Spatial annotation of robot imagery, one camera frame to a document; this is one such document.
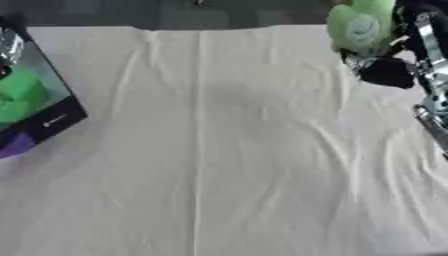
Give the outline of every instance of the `white tablecloth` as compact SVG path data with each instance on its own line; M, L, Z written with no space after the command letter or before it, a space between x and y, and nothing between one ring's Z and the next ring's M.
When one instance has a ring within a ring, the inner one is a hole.
M355 81L323 26L31 31L90 118L0 162L1 256L448 251L422 91Z

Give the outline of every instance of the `white cloth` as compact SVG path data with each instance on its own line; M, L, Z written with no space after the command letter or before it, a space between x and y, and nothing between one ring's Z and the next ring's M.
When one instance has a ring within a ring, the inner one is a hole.
M362 84L323 26L33 28L90 117L0 165L0 255L448 251L419 89Z

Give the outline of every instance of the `dark background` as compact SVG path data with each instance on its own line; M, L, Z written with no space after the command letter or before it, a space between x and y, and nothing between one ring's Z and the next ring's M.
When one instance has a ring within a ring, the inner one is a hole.
M134 26L142 29L238 29L322 24L331 0L0 0L37 26Z

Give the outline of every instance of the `table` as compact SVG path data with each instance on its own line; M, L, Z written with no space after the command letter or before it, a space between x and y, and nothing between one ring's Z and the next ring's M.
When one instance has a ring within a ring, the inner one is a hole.
M448 250L422 92L357 82L323 26L32 34L90 118L0 163L2 255Z

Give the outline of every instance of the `product box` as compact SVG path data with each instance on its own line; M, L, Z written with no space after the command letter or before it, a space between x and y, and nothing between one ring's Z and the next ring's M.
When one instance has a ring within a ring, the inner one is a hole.
M86 117L23 17L0 17L0 158L24 153Z

